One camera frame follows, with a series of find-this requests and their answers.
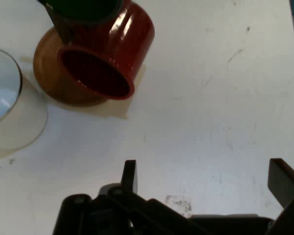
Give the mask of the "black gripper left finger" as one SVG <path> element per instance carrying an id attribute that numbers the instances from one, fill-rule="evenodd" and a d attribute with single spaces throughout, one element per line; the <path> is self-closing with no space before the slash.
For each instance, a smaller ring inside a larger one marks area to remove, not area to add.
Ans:
<path id="1" fill-rule="evenodd" d="M 120 183 L 103 186 L 93 199 L 66 197 L 53 230 L 55 235 L 192 235 L 194 224 L 155 199 L 137 194 L 136 161 L 124 164 Z"/>

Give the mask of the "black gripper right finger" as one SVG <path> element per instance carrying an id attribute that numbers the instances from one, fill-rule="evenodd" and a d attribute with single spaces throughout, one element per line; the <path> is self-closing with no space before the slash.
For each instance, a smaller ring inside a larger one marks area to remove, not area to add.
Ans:
<path id="1" fill-rule="evenodd" d="M 294 170 L 281 158 L 269 161 L 268 188 L 283 211 L 267 234 L 294 235 Z"/>

